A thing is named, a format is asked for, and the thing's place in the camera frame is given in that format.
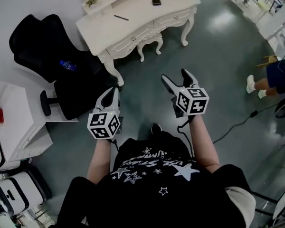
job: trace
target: desk drawer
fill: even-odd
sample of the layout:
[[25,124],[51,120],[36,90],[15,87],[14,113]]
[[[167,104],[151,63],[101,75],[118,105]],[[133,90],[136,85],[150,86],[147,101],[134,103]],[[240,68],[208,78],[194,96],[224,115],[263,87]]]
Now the desk drawer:
[[186,23],[191,9],[185,9],[175,13],[164,15],[154,20],[155,29],[165,29],[172,26],[182,26]]
[[140,42],[153,31],[153,21],[141,26],[139,29],[128,35],[125,39],[107,48],[112,59],[127,56]]

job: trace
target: black t-shirt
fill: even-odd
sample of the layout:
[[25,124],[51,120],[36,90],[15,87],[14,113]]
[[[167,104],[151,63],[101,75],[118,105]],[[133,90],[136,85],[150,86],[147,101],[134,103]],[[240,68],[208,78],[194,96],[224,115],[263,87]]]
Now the black t-shirt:
[[[97,185],[81,177],[72,181],[58,225],[79,227],[86,216],[89,226],[246,227],[226,192],[228,187],[250,191],[241,169],[226,165],[211,174],[187,155],[133,141]],[[124,158],[129,148],[140,154]]]

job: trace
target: curved table leg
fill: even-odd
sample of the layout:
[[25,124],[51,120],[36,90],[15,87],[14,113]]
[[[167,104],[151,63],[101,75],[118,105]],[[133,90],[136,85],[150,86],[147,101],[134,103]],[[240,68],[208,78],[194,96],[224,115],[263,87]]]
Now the curved table leg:
[[160,54],[161,54],[160,49],[161,49],[161,47],[162,47],[162,45],[163,45],[162,37],[160,37],[160,38],[157,40],[157,42],[158,42],[158,45],[157,45],[157,48],[156,48],[156,53],[157,53],[157,55],[160,55]]
[[188,41],[186,41],[186,36],[188,35],[188,33],[190,32],[190,30],[192,29],[192,26],[194,24],[194,14],[190,14],[189,18],[186,22],[186,26],[184,31],[182,32],[181,35],[181,43],[182,45],[185,47],[186,45],[188,45]]
[[104,50],[98,55],[100,61],[104,64],[106,70],[109,72],[109,74],[115,76],[118,80],[118,86],[124,85],[123,77],[120,75],[120,73],[115,69],[113,59],[111,58],[110,54]]
[[141,56],[141,62],[144,61],[144,55],[143,55],[143,46],[141,45],[137,45],[137,51],[138,51],[138,54]]

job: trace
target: white sleeve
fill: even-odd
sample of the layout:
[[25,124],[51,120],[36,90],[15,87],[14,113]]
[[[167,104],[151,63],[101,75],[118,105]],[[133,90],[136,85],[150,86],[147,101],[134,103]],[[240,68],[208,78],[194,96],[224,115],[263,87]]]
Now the white sleeve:
[[235,204],[235,206],[243,215],[244,221],[246,223],[246,228],[249,228],[255,215],[255,198],[248,191],[239,187],[227,187],[225,190],[230,200]]

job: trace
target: forearm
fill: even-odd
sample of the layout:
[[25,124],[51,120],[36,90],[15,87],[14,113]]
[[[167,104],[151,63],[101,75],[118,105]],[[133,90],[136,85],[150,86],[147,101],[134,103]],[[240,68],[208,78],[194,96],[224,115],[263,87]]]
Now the forearm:
[[193,151],[196,161],[210,172],[219,168],[219,157],[201,115],[190,122]]
[[87,179],[97,184],[110,173],[111,143],[105,139],[97,140],[94,155],[87,173]]

